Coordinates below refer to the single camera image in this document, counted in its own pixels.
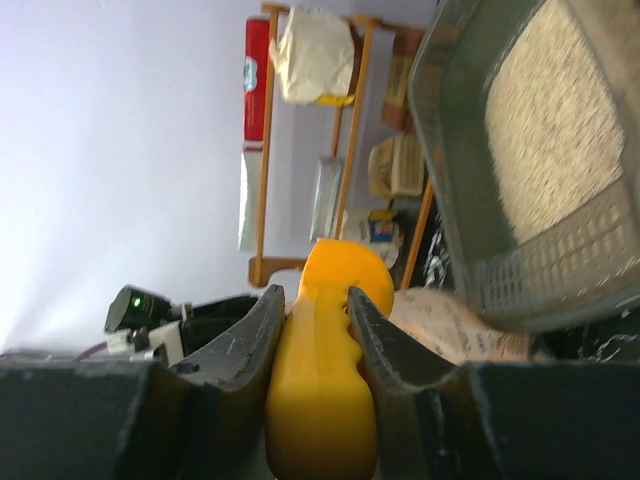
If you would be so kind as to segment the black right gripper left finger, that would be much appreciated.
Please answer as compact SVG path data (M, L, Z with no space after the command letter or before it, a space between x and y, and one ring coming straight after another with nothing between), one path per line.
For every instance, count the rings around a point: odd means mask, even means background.
M5 479L268 479L264 406L282 287L173 367L5 361Z

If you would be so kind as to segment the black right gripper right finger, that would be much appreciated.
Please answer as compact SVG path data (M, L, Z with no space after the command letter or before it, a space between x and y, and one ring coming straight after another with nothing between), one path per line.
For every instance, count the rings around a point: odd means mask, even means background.
M632 363L453 365L392 324L358 288L384 479L635 479L639 368Z

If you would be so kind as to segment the pink cat litter bag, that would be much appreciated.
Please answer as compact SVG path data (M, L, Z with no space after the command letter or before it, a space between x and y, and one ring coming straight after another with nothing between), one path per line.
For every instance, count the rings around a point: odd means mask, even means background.
M452 364L466 361L528 361L532 337L484 324L454 295L431 288L395 293L389 320Z

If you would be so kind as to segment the yellow plastic litter scoop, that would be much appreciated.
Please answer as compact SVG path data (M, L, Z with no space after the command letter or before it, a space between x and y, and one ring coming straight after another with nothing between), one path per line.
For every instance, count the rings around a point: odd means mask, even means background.
M347 313L352 287L390 314L394 286L381 258L355 242L319 240L285 320L265 403L267 463L278 479L374 475L375 406Z

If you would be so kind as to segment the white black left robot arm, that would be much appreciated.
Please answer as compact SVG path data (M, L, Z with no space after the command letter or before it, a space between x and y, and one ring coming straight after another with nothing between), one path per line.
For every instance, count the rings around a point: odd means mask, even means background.
M173 365L235 325L257 301L257 296L243 294L209 303L174 304L162 295L126 285L106 315L106 348L111 355L161 349Z

